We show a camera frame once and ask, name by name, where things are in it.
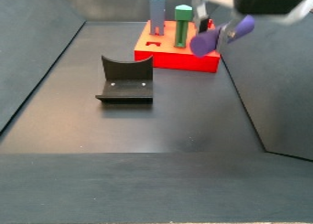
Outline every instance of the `black u-shaped block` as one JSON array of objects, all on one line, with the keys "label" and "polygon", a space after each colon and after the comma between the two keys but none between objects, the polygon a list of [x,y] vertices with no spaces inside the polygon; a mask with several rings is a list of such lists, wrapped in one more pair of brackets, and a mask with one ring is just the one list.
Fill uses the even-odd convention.
[{"label": "black u-shaped block", "polygon": [[153,57],[119,62],[102,56],[106,73],[103,94],[95,98],[113,103],[153,103]]}]

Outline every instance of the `red base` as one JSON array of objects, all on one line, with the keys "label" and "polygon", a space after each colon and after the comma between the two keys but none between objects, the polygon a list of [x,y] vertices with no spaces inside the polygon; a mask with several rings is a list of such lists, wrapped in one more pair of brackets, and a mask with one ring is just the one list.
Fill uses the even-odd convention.
[{"label": "red base", "polygon": [[174,47],[175,33],[177,22],[165,21],[163,36],[150,35],[149,21],[135,45],[135,61],[147,59],[153,55],[154,67],[216,73],[218,71],[221,54],[213,51],[202,58],[197,58],[190,49],[190,41],[196,35],[194,24],[189,24],[186,48]]}]

